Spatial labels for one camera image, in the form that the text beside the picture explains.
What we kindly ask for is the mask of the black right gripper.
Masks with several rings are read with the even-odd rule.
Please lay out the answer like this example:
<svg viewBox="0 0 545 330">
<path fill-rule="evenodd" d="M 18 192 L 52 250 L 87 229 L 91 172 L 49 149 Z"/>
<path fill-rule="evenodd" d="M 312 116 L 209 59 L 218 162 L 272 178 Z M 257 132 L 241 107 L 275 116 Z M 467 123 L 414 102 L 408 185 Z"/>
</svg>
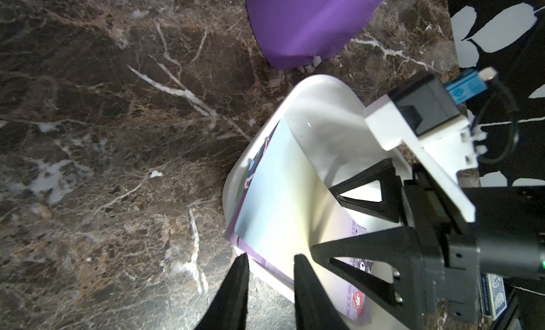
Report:
<svg viewBox="0 0 545 330">
<path fill-rule="evenodd" d="M 544 188 L 465 188 L 475 207 L 467 222 L 424 168 L 410 180 L 382 160 L 329 191 L 346 209 L 408 226 L 312 246 L 314 262 L 352 284 L 409 329 L 423 329 L 444 301 L 458 321 L 474 322 L 482 277 L 495 275 L 544 291 Z"/>
</svg>

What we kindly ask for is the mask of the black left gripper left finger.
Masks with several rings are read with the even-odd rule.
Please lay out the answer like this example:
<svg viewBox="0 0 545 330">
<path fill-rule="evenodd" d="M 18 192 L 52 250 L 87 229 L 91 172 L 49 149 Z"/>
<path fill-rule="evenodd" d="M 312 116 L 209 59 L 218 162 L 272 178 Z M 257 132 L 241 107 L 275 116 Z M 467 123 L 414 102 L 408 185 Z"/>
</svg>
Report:
<svg viewBox="0 0 545 330">
<path fill-rule="evenodd" d="M 244 330 L 248 314 L 249 277 L 248 256 L 244 253 L 231 265 L 207 312 L 194 329 Z"/>
</svg>

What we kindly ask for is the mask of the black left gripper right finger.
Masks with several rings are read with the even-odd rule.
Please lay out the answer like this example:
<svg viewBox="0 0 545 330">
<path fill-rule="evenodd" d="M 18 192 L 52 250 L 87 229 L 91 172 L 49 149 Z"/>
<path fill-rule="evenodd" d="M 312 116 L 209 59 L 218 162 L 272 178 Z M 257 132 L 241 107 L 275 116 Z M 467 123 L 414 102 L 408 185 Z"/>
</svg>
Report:
<svg viewBox="0 0 545 330">
<path fill-rule="evenodd" d="M 297 329 L 349 329 L 334 308 L 307 257 L 294 257 Z"/>
</svg>

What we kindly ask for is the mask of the purple sticker sheet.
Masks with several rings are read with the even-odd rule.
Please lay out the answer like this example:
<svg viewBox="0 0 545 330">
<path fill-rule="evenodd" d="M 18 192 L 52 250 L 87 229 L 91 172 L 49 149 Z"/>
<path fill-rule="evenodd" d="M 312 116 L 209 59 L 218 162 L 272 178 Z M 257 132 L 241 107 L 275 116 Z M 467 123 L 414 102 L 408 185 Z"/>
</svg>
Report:
<svg viewBox="0 0 545 330">
<path fill-rule="evenodd" d="M 286 283 L 294 257 L 317 243 L 366 234 L 329 192 L 281 119 L 251 161 L 225 237 Z"/>
</svg>

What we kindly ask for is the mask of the white plastic storage box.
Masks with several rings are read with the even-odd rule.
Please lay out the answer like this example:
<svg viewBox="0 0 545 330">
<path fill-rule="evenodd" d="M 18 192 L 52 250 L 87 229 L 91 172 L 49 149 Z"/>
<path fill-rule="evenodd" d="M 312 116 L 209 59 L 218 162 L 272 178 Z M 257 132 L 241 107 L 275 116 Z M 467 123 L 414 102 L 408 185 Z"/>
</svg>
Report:
<svg viewBox="0 0 545 330">
<path fill-rule="evenodd" d="M 364 120 L 365 107 L 342 81 L 328 75 L 303 80 L 265 123 L 231 170 L 224 185 L 222 203 L 227 227 L 241 194 L 251 161 L 281 120 L 314 166 L 328 190 L 372 165 L 390 158 L 402 180 L 411 171 L 396 150 L 383 149 Z M 392 229 L 397 223 L 371 217 L 343 207 L 357 225 L 370 232 Z M 250 256 L 250 270 L 257 278 L 288 300 L 294 300 L 294 283 L 286 283 Z M 354 329 L 406 329 L 407 327 L 366 297 L 360 290 L 311 260 L 311 265 L 329 299 Z"/>
</svg>

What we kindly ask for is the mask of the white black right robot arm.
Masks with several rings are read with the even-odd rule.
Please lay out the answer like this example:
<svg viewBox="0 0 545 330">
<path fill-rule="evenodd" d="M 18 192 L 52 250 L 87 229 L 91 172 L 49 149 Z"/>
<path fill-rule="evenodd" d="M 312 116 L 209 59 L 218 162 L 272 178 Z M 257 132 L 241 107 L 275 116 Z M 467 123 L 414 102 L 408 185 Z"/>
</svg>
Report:
<svg viewBox="0 0 545 330">
<path fill-rule="evenodd" d="M 409 329 L 423 329 L 438 301 L 474 322 L 484 273 L 509 283 L 507 328 L 544 325 L 544 188 L 456 188 L 416 165 L 402 180 L 390 159 L 331 188 L 342 207 L 397 226 L 312 246 L 313 260 Z"/>
</svg>

